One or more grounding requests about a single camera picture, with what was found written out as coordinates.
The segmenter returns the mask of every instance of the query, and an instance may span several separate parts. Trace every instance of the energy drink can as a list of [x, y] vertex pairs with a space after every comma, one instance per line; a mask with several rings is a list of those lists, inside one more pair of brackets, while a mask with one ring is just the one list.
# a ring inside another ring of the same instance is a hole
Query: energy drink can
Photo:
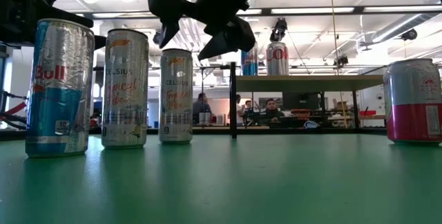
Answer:
[[267, 47], [267, 75], [289, 75], [289, 51], [282, 42]]
[[163, 50], [160, 84], [160, 141], [188, 144], [192, 140], [193, 59], [187, 50]]
[[432, 60], [394, 62], [383, 79], [388, 138], [397, 143], [442, 142], [441, 78]]
[[147, 130], [147, 36], [129, 29], [110, 30], [104, 72], [103, 146], [143, 147]]
[[258, 75], [258, 43], [249, 51], [241, 51], [242, 75]]
[[93, 32], [61, 19], [37, 25], [27, 120], [30, 157], [69, 156], [88, 148]]

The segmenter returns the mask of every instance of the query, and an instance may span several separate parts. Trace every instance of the ceiling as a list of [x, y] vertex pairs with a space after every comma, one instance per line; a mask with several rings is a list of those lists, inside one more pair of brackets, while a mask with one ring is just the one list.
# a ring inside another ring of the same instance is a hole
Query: ceiling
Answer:
[[[294, 8], [294, 7], [331, 7], [332, 0], [249, 0], [251, 8]], [[334, 0], [334, 6], [386, 6], [386, 5], [425, 5], [439, 3], [439, 0]], [[128, 10], [148, 10], [147, 0], [57, 0], [55, 7], [70, 12], [121, 12]], [[269, 36], [272, 26], [278, 16], [247, 17], [252, 30], [256, 34], [258, 52], [265, 54], [270, 43]], [[418, 38], [414, 41], [391, 39], [381, 44], [370, 46], [372, 50], [363, 51], [358, 47], [361, 41], [380, 30], [388, 30], [392, 24], [399, 21], [404, 15], [338, 15], [332, 16], [295, 16], [285, 17], [288, 26], [288, 35], [283, 39], [289, 48], [290, 63], [293, 65], [324, 65], [333, 64], [336, 58], [336, 47], [342, 46], [342, 52], [348, 55], [349, 64], [353, 65], [384, 65], [405, 57], [438, 57], [435, 52], [441, 49], [442, 44], [437, 41], [442, 37], [442, 16], [438, 15], [418, 25], [415, 29]], [[159, 19], [107, 19], [95, 23], [100, 26], [99, 32], [105, 35], [111, 28], [134, 28], [145, 32], [151, 39], [155, 30], [160, 29]], [[204, 34], [204, 24], [194, 20], [183, 19], [180, 22], [182, 31], [178, 40], [175, 38], [166, 48], [187, 48], [198, 52], [211, 38]], [[157, 56], [161, 50], [150, 42], [151, 61], [157, 65]], [[103, 62], [103, 55], [99, 54], [98, 64]], [[208, 66], [230, 61], [239, 62], [239, 54], [214, 57], [195, 66]]]

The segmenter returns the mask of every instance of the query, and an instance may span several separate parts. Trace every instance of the green table surface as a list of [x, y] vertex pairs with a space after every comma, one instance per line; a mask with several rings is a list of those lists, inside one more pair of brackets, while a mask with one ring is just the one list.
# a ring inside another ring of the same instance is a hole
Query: green table surface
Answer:
[[385, 136], [194, 136], [29, 159], [0, 142], [0, 223], [442, 223], [442, 148]]

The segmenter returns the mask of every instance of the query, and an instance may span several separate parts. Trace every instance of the red and silver can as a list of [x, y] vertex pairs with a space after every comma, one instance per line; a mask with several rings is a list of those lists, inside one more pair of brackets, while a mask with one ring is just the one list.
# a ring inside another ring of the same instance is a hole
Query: red and silver can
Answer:
[[282, 42], [267, 46], [267, 75], [289, 75], [289, 51]]
[[160, 141], [190, 143], [193, 137], [192, 53], [181, 49], [163, 50], [160, 66]]
[[388, 138], [394, 142], [440, 143], [441, 78], [432, 60], [394, 62], [383, 80]]
[[140, 148], [147, 129], [147, 36], [129, 29], [108, 32], [104, 64], [102, 144]]

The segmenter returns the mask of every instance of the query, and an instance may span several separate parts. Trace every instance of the camera mounted on ceiling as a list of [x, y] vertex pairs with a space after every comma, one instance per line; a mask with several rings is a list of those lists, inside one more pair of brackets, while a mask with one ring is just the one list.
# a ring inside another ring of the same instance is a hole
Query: camera mounted on ceiling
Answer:
[[287, 22], [284, 17], [278, 18], [275, 26], [271, 30], [270, 41], [282, 41], [287, 30]]
[[[0, 43], [7, 46], [33, 46], [40, 19], [55, 18], [93, 27], [93, 21], [76, 14], [54, 8], [56, 0], [1, 0]], [[106, 45], [106, 38], [95, 36], [95, 48]]]
[[401, 39], [403, 41], [415, 40], [416, 38], [417, 38], [417, 31], [415, 29], [411, 29], [401, 35]]

